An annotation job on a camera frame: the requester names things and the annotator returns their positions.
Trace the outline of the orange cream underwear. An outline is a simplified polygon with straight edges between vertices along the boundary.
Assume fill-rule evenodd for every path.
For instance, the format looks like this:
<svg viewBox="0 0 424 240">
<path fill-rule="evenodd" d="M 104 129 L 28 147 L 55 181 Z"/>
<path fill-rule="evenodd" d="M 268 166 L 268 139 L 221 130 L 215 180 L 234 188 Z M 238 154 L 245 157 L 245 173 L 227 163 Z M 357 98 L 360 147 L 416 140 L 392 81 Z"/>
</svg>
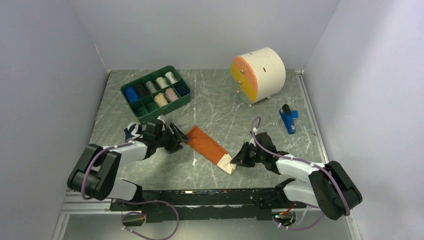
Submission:
<svg viewBox="0 0 424 240">
<path fill-rule="evenodd" d="M 233 158 L 230 154 L 197 125 L 194 125 L 186 135 L 189 138 L 188 145 L 196 152 L 228 175 L 231 175 L 234 172 L 237 165 L 231 163 Z"/>
</svg>

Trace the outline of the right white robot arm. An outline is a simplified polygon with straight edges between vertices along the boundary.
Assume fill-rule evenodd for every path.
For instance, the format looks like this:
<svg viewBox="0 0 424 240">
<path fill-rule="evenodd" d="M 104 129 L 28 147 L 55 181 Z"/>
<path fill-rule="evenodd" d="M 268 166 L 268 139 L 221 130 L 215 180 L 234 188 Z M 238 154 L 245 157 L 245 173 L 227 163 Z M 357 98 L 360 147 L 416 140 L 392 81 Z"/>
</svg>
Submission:
<svg viewBox="0 0 424 240">
<path fill-rule="evenodd" d="M 319 208 L 331 220 L 338 220 L 363 201 L 359 189 L 339 162 L 310 162 L 277 151 L 267 132 L 255 135 L 252 142 L 244 142 L 230 162 L 245 168 L 263 164 L 270 172 L 288 176 L 281 184 L 282 189 L 274 195 L 276 204 L 282 208 L 300 202 Z"/>
</svg>

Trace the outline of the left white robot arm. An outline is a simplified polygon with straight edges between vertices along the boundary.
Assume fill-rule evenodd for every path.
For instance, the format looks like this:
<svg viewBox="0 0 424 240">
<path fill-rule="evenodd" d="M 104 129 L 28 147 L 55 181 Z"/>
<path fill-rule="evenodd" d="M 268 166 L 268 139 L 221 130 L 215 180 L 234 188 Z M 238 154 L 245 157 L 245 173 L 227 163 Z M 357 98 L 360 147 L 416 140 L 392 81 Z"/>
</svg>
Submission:
<svg viewBox="0 0 424 240">
<path fill-rule="evenodd" d="M 130 123 L 124 134 L 125 141 L 121 144 L 89 144 L 71 171 L 67 187 L 79 192 L 84 200 L 119 199 L 130 210 L 137 210 L 144 201 L 143 188 L 119 178 L 119 168 L 148 159 L 159 148 L 175 153 L 190 139 L 173 122 L 166 124 L 160 118 L 144 124 Z"/>
</svg>

